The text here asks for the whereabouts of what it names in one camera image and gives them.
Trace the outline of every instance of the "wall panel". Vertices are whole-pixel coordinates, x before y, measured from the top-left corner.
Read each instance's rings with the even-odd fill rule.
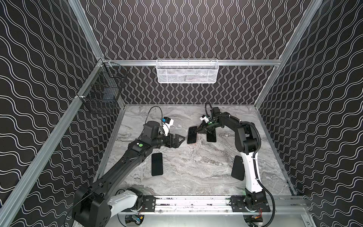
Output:
[[[325,0],[260,108],[317,226],[363,225],[363,1]]]
[[[81,0],[106,59],[278,59],[310,0]]]
[[[93,115],[82,106],[11,226],[63,225],[74,191],[92,184],[116,120],[117,114]]]
[[[96,63],[68,1],[0,0],[0,206]]]

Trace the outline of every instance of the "black cable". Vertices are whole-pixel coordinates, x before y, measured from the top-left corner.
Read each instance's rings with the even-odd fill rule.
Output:
[[[119,189],[119,190],[117,190],[117,192],[115,193],[115,195],[117,195],[117,193],[118,193],[120,190],[123,190],[123,192],[125,192],[125,189]]]
[[[268,221],[268,223],[266,223],[265,225],[261,226],[261,227],[267,227],[267,226],[269,226],[271,224],[272,220],[275,217],[276,207],[275,207],[275,200],[274,200],[272,194],[269,192],[269,190],[267,190],[267,188],[265,188],[265,186],[263,186],[263,184],[261,183],[261,181],[260,181],[260,179],[258,177],[258,173],[257,173],[257,164],[256,164],[256,158],[255,157],[256,157],[256,154],[257,154],[258,150],[261,147],[261,136],[260,136],[259,132],[257,131],[255,125],[251,124],[250,122],[243,122],[243,123],[248,124],[257,133],[257,149],[253,152],[252,161],[253,161],[254,174],[256,176],[256,180],[257,180],[258,184],[261,186],[261,188],[263,188],[269,194],[269,196],[271,197],[271,200],[272,200],[272,215],[271,215],[271,218]]]
[[[86,197],[84,197],[83,199],[81,199],[80,201],[78,201],[78,203],[72,205],[72,207],[69,209],[69,211],[67,212],[66,214],[66,217],[64,218],[64,221],[63,221],[63,226],[66,225],[66,219],[67,219],[67,216],[69,214],[69,212],[77,205],[79,204],[80,202],[82,202],[85,198],[87,198],[88,196],[90,196],[94,191],[96,191],[98,188],[100,187],[100,185],[98,187],[96,187],[93,191],[91,191],[88,195],[86,195]]]
[[[150,114],[150,111],[154,108],[154,107],[157,107],[157,108],[159,108],[160,109],[160,112],[161,112],[161,125],[163,125],[163,111],[161,110],[161,108],[159,107],[159,106],[153,106],[153,107],[151,107],[150,109],[149,109],[149,112],[147,113],[147,116],[146,116],[146,119],[145,119],[145,124],[146,124],[146,121],[147,121],[147,118],[149,117],[149,114]]]
[[[154,107],[157,107],[157,108],[159,108],[160,109],[160,112],[161,112],[161,118],[160,118],[160,120],[161,120],[161,123],[163,123],[163,111],[161,110],[161,108],[159,107],[159,106],[153,106],[153,107],[151,107],[150,109],[149,109],[149,112],[147,113],[147,116],[146,116],[146,119],[145,119],[145,124],[146,124],[146,121],[147,121],[147,118],[149,117],[149,113],[150,113],[150,111],[154,108]]]
[[[205,109],[205,115],[210,118],[208,112],[207,112],[207,104],[209,104],[209,107],[212,109],[212,105],[210,102],[206,102],[205,105],[204,105],[204,109]]]
[[[253,155],[252,155],[252,157],[253,157],[253,168],[254,168],[254,174],[256,175],[256,180],[257,180],[258,184],[261,186],[261,188],[263,188],[269,194],[269,196],[271,197],[271,200],[272,200],[272,215],[271,215],[271,218],[268,221],[268,223],[266,223],[265,225],[261,226],[261,227],[267,227],[267,226],[269,226],[271,224],[273,218],[275,217],[275,211],[276,211],[276,208],[275,208],[275,200],[273,199],[273,196],[269,192],[269,190],[267,190],[267,188],[265,188],[265,186],[263,186],[263,184],[261,183],[261,181],[258,178],[257,167],[256,167],[256,160],[255,160],[255,154],[256,153],[257,153],[257,151],[255,151],[253,153]]]

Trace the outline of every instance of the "white robotic arm segment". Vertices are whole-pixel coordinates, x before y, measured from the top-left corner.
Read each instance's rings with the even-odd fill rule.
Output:
[[[163,118],[163,130],[164,130],[164,135],[167,136],[170,130],[170,126],[172,126],[174,123],[173,119],[170,119],[168,117],[164,117]]]
[[[260,192],[262,191],[262,187],[257,182],[256,175],[254,173],[254,167],[253,167],[253,153],[243,153],[241,152],[243,164],[245,166],[245,175],[246,175],[246,189],[250,192]],[[257,174],[258,178],[260,178],[260,171],[258,170],[258,162],[257,162],[257,155],[255,155],[256,160],[256,168],[257,168]]]
[[[110,201],[107,203],[108,205],[112,206],[111,217],[127,208],[133,207],[137,198],[138,196],[130,190],[126,190],[124,193],[111,197]]]

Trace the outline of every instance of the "white wire basket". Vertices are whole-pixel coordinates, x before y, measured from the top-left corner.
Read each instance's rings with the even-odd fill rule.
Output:
[[[162,84],[213,84],[218,75],[217,59],[157,59],[156,74]]]

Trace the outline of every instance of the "wire mesh basket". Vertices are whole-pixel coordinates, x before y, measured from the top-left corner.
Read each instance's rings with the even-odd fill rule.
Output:
[[[81,100],[92,114],[113,114],[116,111],[120,87],[108,72],[100,70]]]
[[[157,59],[159,83],[213,84],[217,81],[217,59]]]

